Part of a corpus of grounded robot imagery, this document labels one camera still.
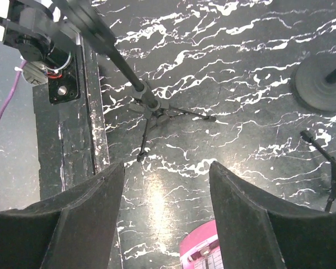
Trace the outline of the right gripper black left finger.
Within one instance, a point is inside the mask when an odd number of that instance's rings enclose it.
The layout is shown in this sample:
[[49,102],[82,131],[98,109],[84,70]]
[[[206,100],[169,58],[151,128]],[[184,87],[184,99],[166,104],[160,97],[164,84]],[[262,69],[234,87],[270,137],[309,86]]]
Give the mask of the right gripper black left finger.
[[22,210],[0,211],[0,268],[107,268],[124,177],[116,163]]

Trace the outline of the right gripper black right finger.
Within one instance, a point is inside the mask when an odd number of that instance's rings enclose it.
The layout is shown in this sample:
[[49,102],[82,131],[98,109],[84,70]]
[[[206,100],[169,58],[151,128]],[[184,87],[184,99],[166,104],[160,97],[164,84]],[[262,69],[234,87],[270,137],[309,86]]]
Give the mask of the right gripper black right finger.
[[224,268],[336,268],[336,212],[278,198],[216,161],[209,183]]

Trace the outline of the black round-base desk stand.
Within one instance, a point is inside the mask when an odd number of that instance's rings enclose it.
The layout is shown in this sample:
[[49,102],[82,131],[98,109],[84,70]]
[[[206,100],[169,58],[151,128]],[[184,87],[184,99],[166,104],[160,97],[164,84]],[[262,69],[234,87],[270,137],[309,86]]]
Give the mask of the black round-base desk stand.
[[290,88],[303,108],[319,114],[336,113],[336,54],[304,59],[292,72]]

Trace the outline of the black clamp arm green mic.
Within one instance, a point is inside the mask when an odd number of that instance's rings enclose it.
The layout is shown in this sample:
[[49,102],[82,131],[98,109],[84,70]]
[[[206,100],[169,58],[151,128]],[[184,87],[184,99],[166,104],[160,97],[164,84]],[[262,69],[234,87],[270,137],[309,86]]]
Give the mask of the black clamp arm green mic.
[[60,9],[61,14],[67,17],[78,28],[91,48],[96,53],[110,58],[123,76],[132,84],[131,97],[134,99],[134,102],[129,104],[129,110],[143,115],[146,119],[141,148],[137,155],[138,162],[142,161],[147,154],[145,147],[149,131],[171,119],[171,116],[167,112],[191,115],[208,122],[216,121],[216,117],[212,115],[203,115],[173,107],[167,100],[155,96],[150,84],[138,78],[117,50],[114,33],[89,1],[53,1],[53,3]]

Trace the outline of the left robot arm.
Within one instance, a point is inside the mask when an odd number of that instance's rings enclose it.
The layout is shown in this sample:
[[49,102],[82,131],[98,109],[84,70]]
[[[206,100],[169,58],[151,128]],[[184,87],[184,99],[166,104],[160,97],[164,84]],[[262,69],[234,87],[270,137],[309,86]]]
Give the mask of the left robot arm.
[[56,5],[45,7],[39,1],[9,1],[3,44],[17,49],[27,62],[23,78],[30,84],[76,80],[78,30],[61,15],[54,20]]

